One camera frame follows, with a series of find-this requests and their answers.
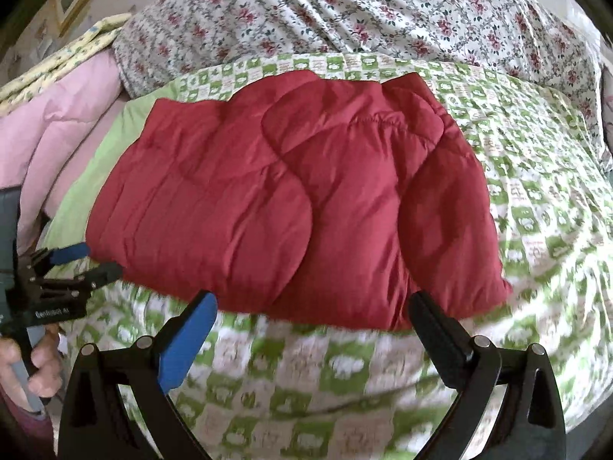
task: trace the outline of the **red garment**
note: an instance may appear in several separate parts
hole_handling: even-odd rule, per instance
[[[510,293],[481,166],[415,73],[289,72],[228,102],[158,100],[87,243],[129,281],[294,322],[404,329],[419,289],[456,318]]]

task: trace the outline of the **light green fabric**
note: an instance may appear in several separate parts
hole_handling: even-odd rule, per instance
[[[382,82],[409,72],[425,79],[483,166],[504,274],[514,288],[503,306],[463,324],[499,347],[542,344],[566,425],[578,424],[611,393],[613,383],[613,192],[598,169],[582,115],[558,91],[511,76],[380,54],[246,59],[183,76],[173,93],[178,89],[184,102],[227,100],[263,76],[303,69],[329,79]],[[140,131],[142,116],[138,119]],[[136,136],[137,123],[130,122],[126,139],[117,138],[121,131],[112,133],[71,189],[72,203],[54,220],[48,246],[83,238],[93,194]],[[82,196],[86,204],[76,202]],[[85,260],[71,269],[89,266]],[[104,350],[129,346],[157,333],[183,307],[125,282],[99,289],[88,316],[65,325],[70,359],[88,342]],[[468,458],[485,443],[501,391],[490,401]],[[126,390],[123,395],[142,427],[133,396]],[[412,332],[295,325],[235,313],[219,314],[185,382],[171,393],[215,460],[408,460],[453,396]]]
[[[157,99],[179,97],[178,79],[165,87],[128,102],[96,150],[83,174],[66,192],[43,242],[44,247],[66,247],[85,239],[87,220],[96,197],[115,164],[136,141]]]

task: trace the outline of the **pink pillow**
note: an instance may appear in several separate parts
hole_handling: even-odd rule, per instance
[[[62,202],[66,192],[76,179],[81,176],[83,171],[85,171],[85,168],[94,157],[98,146],[111,128],[113,121],[119,115],[128,100],[130,100],[130,97],[125,90],[122,90],[114,103],[111,104],[98,123],[90,131],[90,134],[81,142],[79,148],[77,148],[72,157],[66,162],[61,173],[53,183],[47,200],[43,204],[43,211],[47,216],[50,218],[55,216],[59,204]]]

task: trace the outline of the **purple sleeve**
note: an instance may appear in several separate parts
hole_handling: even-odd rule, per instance
[[[38,419],[15,405],[7,397],[2,386],[0,386],[0,399],[4,401],[8,411],[15,417],[15,420],[28,437],[32,444],[33,452],[37,452],[41,460],[56,460],[55,452],[53,451],[53,426],[51,425],[51,419],[48,416],[44,419]]]

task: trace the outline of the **bed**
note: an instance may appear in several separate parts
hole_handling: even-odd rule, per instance
[[[545,346],[570,430],[613,384],[613,194],[603,176],[611,153],[599,46],[532,0],[158,0],[113,44],[134,100],[66,193],[44,245],[84,239],[105,178],[157,98],[227,100],[289,70],[373,81],[418,72],[482,163],[514,288],[506,304],[463,325],[499,346]],[[88,317],[65,324],[68,358],[87,342],[126,347],[182,309],[143,286],[100,289]],[[172,398],[213,458],[400,459],[421,449],[453,393],[414,333],[220,313]],[[485,443],[501,399],[467,458]]]

